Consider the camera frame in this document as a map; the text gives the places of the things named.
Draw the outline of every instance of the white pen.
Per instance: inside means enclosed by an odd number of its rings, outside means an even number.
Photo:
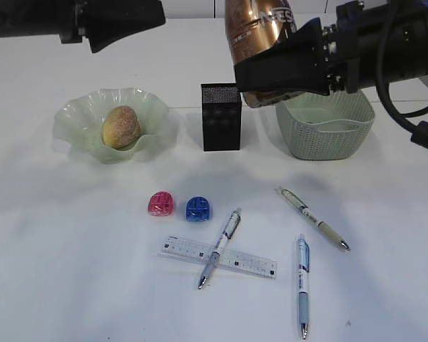
[[[298,239],[298,327],[303,340],[309,329],[309,246],[303,234]]]
[[[220,235],[219,240],[217,241],[217,244],[215,244],[214,251],[210,255],[208,263],[206,264],[203,272],[201,272],[200,281],[198,282],[199,290],[201,290],[205,286],[205,284],[209,281],[209,279],[213,275],[214,269],[217,266],[217,263],[220,258],[220,254],[222,252],[222,248],[224,248],[227,245],[228,240],[232,238],[236,228],[238,227],[241,221],[240,213],[241,213],[240,208],[237,208],[234,212],[232,212],[227,225],[223,229],[223,232]]]
[[[279,187],[279,193],[288,203],[296,207],[303,215],[305,215],[310,220],[311,224],[324,234],[333,244],[335,244],[335,246],[341,248],[343,251],[350,250],[347,242],[327,223],[316,218],[316,216],[311,213],[307,205],[299,199],[297,195],[287,189],[283,189],[282,187]]]

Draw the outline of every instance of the black cable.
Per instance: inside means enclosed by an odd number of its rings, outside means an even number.
[[[406,120],[406,118],[417,118],[419,116],[423,116],[428,114],[428,106],[421,110],[417,110],[411,113],[400,113],[396,107],[394,106],[390,94],[389,94],[389,84],[385,83],[383,80],[383,62],[384,62],[384,54],[385,47],[387,45],[387,41],[390,35],[390,31],[392,28],[392,24],[394,19],[397,16],[397,12],[399,9],[400,0],[392,0],[392,3],[389,5],[389,11],[387,13],[387,17],[384,22],[384,26],[382,27],[381,39],[379,42],[379,49],[377,52],[377,64],[376,64],[376,89],[379,95],[379,98],[385,108],[385,110],[389,113],[393,120],[395,120],[399,125],[401,125],[405,130],[413,132],[415,129],[415,125]]]
[[[387,45],[393,21],[398,13],[399,4],[400,0],[392,0],[389,5],[389,10],[387,12],[384,26],[382,27],[379,48],[377,49],[376,73],[374,81],[376,83],[377,94],[379,95],[380,102],[382,102],[382,105],[389,113],[390,117],[405,130],[413,133],[415,131],[416,125],[408,121],[408,119],[402,116],[398,109],[395,108],[388,91],[389,86],[384,82],[383,78],[385,47]]]

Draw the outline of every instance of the white table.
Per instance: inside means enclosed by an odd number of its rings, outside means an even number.
[[[312,248],[310,341],[428,341],[428,150],[373,103],[376,123],[348,160],[287,155],[274,108],[243,108],[240,152],[204,153],[199,84],[232,81],[229,58],[214,19],[168,21],[95,56],[56,38],[0,41],[0,341],[298,341],[292,243],[301,232]],[[175,147],[100,165],[53,140],[68,99],[126,86],[177,107]],[[400,109],[427,104],[418,81],[402,87],[414,101]],[[278,185],[352,251],[328,244]],[[172,217],[146,214],[158,190],[175,196]],[[210,200],[209,222],[184,220],[195,195]],[[237,206],[230,247],[277,259],[275,281],[219,270],[198,291],[200,266],[157,256],[169,234],[214,242]]]

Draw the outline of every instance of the clear plastic ruler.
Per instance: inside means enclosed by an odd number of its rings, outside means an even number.
[[[168,237],[160,250],[160,255],[182,261],[207,264],[214,246],[201,242],[183,239],[181,237]],[[275,260],[260,258],[250,254],[232,251],[231,249],[219,249],[220,258],[216,267],[228,271],[261,276],[262,278],[275,279],[277,262]]]

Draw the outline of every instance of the blue die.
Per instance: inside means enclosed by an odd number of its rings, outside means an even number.
[[[190,222],[209,220],[209,202],[204,197],[193,197],[187,202],[185,218]]]

